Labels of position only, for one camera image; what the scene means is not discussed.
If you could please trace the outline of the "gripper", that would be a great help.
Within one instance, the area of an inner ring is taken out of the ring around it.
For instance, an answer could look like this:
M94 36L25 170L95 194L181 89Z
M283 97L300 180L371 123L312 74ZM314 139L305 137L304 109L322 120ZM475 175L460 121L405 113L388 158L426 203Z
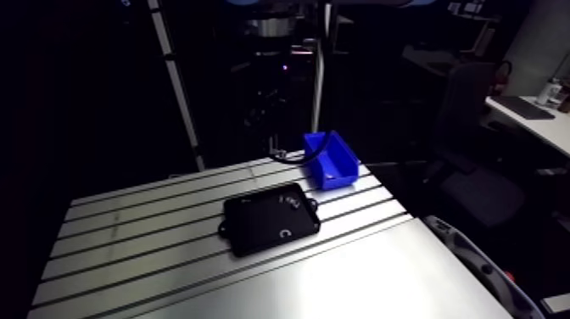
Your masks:
M254 43L249 136L262 154L282 157L302 147L310 129L313 49L289 39Z

